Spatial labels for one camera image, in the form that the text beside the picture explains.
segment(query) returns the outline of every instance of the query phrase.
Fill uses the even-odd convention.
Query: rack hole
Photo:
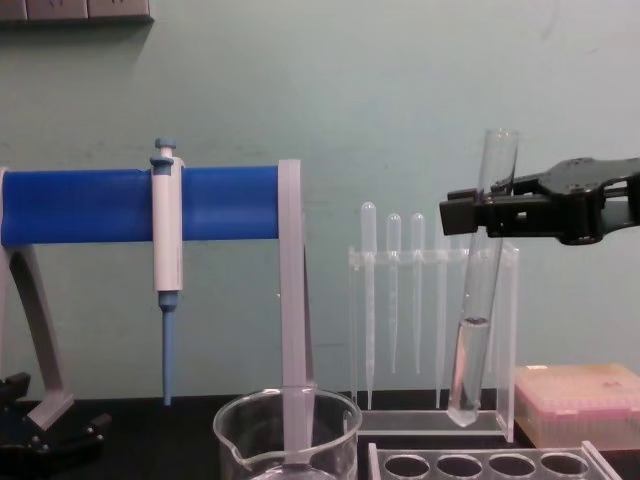
[[[427,461],[417,455],[399,455],[391,457],[384,464],[389,473],[398,477],[415,478],[426,475],[429,471]]]
[[[482,465],[469,455],[448,455],[440,457],[438,470],[451,477],[473,478],[480,475]]]
[[[489,459],[489,466],[502,475],[526,477],[535,472],[533,462],[524,455],[494,455]]]
[[[571,453],[549,453],[540,462],[547,470],[561,475],[582,475],[589,470],[583,459]]]

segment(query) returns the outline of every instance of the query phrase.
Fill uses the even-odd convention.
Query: pipette stand
[[[28,415],[31,422],[20,422],[18,418],[17,424],[26,426],[28,431],[25,436],[24,428],[20,427],[23,430],[16,437],[30,440],[2,445],[0,474],[41,477],[57,473],[57,467],[68,468],[99,456],[103,432],[110,419],[99,417],[90,423],[75,437],[77,441],[68,444],[64,452],[61,450],[63,456],[66,455],[64,458],[55,455],[55,441],[43,443],[50,440],[49,427],[72,405],[73,395],[64,381],[33,246],[153,241],[156,216],[152,211],[157,196],[152,195],[150,171],[136,169],[58,172],[2,169],[0,180],[3,250],[0,253],[0,340],[7,289],[13,276],[45,386],[42,402]],[[185,168],[181,182],[179,201],[184,241],[279,240],[282,384],[313,386],[300,161],[282,160],[277,167]],[[28,384],[26,374],[0,382],[0,406],[25,396]],[[285,418],[286,447],[304,448],[310,442],[313,405],[299,398],[285,398],[285,402],[289,412]],[[5,413],[0,413],[0,428]],[[32,437],[32,431],[40,437]],[[33,461],[16,462],[13,455],[26,460],[33,457]],[[47,464],[49,459],[54,464]],[[58,459],[66,463],[55,464]],[[7,468],[14,464],[16,471]]]
[[[513,441],[514,425],[514,375],[515,375],[515,334],[518,305],[518,269],[519,251],[508,242],[504,243],[501,255],[498,288],[494,302],[492,315],[492,332],[490,352],[487,357],[485,373],[485,388],[494,388],[496,391],[496,409],[482,410],[478,420],[469,427],[462,428],[452,422],[447,416],[446,410],[406,409],[402,404],[393,406],[394,410],[376,410],[376,390],[407,390],[416,391],[428,388],[440,391],[448,388],[451,380],[452,358],[443,361],[445,352],[451,354],[454,350],[451,336],[457,331],[459,321],[459,305],[462,295],[462,287],[452,289],[450,284],[454,274],[461,284],[464,281],[464,268],[468,250],[464,248],[451,249],[448,242],[443,242],[438,249],[422,251],[423,268],[423,313],[422,313],[422,342],[421,357],[423,358],[421,373],[417,374],[412,367],[413,344],[406,342],[410,337],[406,331],[411,331],[410,305],[411,275],[406,273],[411,270],[415,262],[414,251],[401,251],[398,254],[400,282],[399,297],[400,314],[398,315],[398,358],[397,371],[391,373],[389,369],[389,356],[380,346],[389,344],[387,321],[388,306],[385,298],[388,298],[388,272],[390,264],[389,254],[378,251],[375,255],[376,269],[376,361],[373,385],[373,404],[371,410],[363,408],[363,422],[359,436],[504,436],[509,442]],[[442,276],[438,277],[438,267],[445,266],[447,278],[444,287],[438,285]],[[364,384],[364,279],[363,279],[363,255],[354,248],[349,250],[349,297],[350,297],[350,350],[351,350],[351,395],[357,399],[358,391],[363,391]],[[402,330],[405,330],[405,342],[401,343]],[[427,340],[437,338],[436,348],[429,347]],[[429,385],[429,377],[436,381]]]

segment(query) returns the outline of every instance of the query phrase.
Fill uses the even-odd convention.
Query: clear acrylic rack
[[[349,249],[349,321],[351,356],[351,395],[366,390],[366,316],[365,264],[373,266],[375,274],[375,370],[371,408],[363,408],[363,424],[359,435],[499,435],[513,441],[515,338],[518,310],[519,250],[504,242],[498,287],[492,314],[490,349],[486,362],[483,387],[495,389],[496,409],[483,410],[478,421],[461,428],[452,422],[445,410],[412,409],[407,405],[393,405],[393,410],[376,409],[380,391],[406,390],[437,392],[448,389],[451,381],[455,334],[460,320],[468,238],[442,235],[439,215],[435,248],[376,251],[362,253]],[[393,285],[391,267],[397,268],[397,283]],[[416,269],[420,270],[421,286],[416,290]],[[416,295],[421,299],[421,328],[416,332],[413,318]],[[397,303],[397,347],[392,343],[390,308]],[[392,362],[392,352],[396,360]]]

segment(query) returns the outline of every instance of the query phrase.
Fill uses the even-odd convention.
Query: electrical outlet
[[[70,20],[89,16],[87,0],[27,0],[27,12],[29,20]]]
[[[27,19],[25,0],[0,0],[0,22]]]
[[[89,16],[104,17],[150,17],[149,0],[88,0]]]

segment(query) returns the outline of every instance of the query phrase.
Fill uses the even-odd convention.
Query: teal wall
[[[302,159],[325,387],[349,385],[346,252],[363,201],[431,225],[444,192],[474,185],[487,127],[523,132],[521,174],[640,153],[635,2],[157,0],[156,14],[150,28],[0,32],[0,163],[147,168],[164,134],[191,166]],[[638,233],[516,245],[519,362],[640,369]],[[38,254],[74,392],[159,395],[149,245]],[[279,382],[277,261],[274,242],[185,246],[177,394]],[[7,315],[3,374],[35,371],[15,291]]]

